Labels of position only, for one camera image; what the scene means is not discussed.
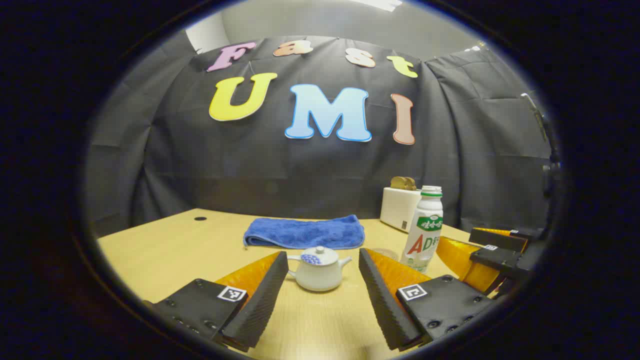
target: ceiling light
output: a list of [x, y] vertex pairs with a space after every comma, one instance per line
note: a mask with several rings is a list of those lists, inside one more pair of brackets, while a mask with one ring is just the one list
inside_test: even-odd
[[386, 10], [388, 12], [392, 12], [396, 9], [396, 6], [402, 4], [402, 1], [398, 0], [349, 0], [354, 3], [366, 4], [375, 6], [379, 9]]

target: blue letter m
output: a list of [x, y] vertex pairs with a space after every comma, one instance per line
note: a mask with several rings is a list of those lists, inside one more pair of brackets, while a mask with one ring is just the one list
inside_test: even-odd
[[358, 88], [344, 88], [329, 103], [322, 90], [313, 84], [298, 84], [291, 87], [296, 94], [296, 107], [293, 110], [293, 124], [285, 130], [285, 136], [292, 139], [308, 139], [314, 135], [309, 126], [309, 115], [323, 137], [331, 135], [333, 128], [342, 117], [342, 127], [336, 135], [342, 140], [368, 142], [371, 133], [367, 130], [364, 117], [364, 100], [369, 94]]

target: teapot spout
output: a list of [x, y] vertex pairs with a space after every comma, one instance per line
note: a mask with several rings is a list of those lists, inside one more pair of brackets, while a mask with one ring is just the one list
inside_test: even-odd
[[340, 268], [344, 267], [344, 265], [348, 264], [351, 261], [351, 256], [347, 256], [344, 259], [340, 259], [338, 260], [338, 265], [340, 265]]

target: white box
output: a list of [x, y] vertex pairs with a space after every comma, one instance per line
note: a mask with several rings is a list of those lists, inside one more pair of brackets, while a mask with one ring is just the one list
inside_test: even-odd
[[382, 193], [380, 221], [408, 233], [420, 198], [420, 190], [385, 188]]

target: green label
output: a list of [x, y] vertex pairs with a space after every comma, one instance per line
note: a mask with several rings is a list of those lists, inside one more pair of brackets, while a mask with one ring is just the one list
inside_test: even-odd
[[419, 217], [418, 227], [425, 231], [436, 231], [442, 229], [442, 217], [431, 215], [430, 217]]

